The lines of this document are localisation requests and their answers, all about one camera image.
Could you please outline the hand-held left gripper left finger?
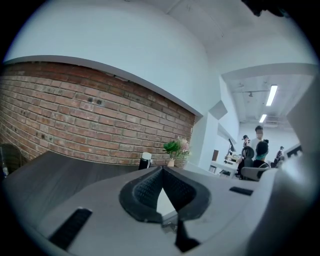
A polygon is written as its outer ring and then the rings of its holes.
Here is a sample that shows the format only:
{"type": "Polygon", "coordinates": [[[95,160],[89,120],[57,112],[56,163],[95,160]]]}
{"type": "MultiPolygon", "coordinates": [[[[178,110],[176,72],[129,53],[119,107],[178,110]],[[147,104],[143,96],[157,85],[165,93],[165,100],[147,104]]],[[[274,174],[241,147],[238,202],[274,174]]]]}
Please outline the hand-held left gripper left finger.
{"type": "Polygon", "coordinates": [[[162,215],[157,212],[158,198],[163,189],[163,168],[129,181],[119,193],[122,208],[136,221],[161,223],[162,215]]]}

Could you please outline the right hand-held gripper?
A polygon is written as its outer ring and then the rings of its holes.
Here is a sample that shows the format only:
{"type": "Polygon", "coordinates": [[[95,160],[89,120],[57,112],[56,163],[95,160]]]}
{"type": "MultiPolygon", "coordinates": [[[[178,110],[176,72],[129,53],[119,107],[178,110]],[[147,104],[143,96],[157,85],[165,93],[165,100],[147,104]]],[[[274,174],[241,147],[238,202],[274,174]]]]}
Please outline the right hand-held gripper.
{"type": "Polygon", "coordinates": [[[276,176],[318,176],[320,173],[320,75],[316,75],[301,99],[287,114],[299,140],[278,168],[276,176]]]}

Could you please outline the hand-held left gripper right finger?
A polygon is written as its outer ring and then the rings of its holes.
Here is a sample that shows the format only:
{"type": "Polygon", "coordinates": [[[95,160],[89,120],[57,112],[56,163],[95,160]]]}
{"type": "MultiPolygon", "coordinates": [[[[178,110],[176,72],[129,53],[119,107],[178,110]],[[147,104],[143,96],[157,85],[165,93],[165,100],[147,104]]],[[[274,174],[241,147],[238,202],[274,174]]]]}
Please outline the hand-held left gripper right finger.
{"type": "Polygon", "coordinates": [[[162,169],[162,188],[177,212],[175,245],[187,252],[201,243],[188,235],[185,222],[200,218],[210,205],[210,191],[172,168],[162,169]]]}

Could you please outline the black cylinder speaker white top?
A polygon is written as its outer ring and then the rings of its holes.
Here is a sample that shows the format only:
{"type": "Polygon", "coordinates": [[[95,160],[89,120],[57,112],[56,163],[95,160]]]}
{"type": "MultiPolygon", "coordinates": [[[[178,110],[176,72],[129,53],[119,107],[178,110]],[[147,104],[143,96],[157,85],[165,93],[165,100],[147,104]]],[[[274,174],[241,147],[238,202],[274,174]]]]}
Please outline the black cylinder speaker white top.
{"type": "Polygon", "coordinates": [[[139,170],[148,169],[152,162],[152,154],[149,152],[143,152],[139,162],[139,170]]]}

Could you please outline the white desk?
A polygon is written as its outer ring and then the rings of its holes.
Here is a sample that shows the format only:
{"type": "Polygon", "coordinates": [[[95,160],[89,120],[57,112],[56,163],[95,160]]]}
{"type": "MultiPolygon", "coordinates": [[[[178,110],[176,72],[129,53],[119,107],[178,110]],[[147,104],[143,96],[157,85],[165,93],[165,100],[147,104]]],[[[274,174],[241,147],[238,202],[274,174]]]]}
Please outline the white desk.
{"type": "Polygon", "coordinates": [[[232,179],[235,176],[237,169],[237,163],[211,161],[209,171],[214,175],[221,175],[221,172],[227,172],[229,174],[228,177],[232,179]]]}

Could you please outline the green plant with pink flowers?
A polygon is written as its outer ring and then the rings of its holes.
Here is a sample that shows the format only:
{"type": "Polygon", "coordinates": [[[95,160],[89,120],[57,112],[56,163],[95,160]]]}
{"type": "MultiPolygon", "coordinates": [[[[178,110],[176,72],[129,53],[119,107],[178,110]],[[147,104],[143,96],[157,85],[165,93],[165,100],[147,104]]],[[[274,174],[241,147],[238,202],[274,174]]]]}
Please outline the green plant with pink flowers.
{"type": "Polygon", "coordinates": [[[169,155],[170,159],[185,159],[191,154],[190,143],[187,139],[178,137],[163,145],[163,151],[169,155]]]}

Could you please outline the black mesh swivel chair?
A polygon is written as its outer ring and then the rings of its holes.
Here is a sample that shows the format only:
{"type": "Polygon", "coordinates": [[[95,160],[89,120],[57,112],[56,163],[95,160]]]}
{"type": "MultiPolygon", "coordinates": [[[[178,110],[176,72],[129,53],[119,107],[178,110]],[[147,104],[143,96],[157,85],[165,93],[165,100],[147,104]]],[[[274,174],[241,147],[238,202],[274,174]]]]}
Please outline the black mesh swivel chair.
{"type": "Polygon", "coordinates": [[[241,151],[241,158],[239,159],[238,167],[237,167],[237,177],[242,180],[242,168],[243,167],[252,167],[253,166],[253,157],[255,153],[254,150],[250,146],[244,146],[241,151]]]}

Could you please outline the round dark wicker side table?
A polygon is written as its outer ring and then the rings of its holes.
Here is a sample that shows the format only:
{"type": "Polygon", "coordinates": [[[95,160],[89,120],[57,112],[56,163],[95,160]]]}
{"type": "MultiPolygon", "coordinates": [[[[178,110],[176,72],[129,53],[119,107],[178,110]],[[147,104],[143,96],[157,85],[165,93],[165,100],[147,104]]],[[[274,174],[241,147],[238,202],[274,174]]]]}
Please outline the round dark wicker side table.
{"type": "Polygon", "coordinates": [[[23,165],[20,150],[13,144],[0,144],[0,171],[3,174],[2,162],[5,162],[9,175],[12,174],[23,165]]]}

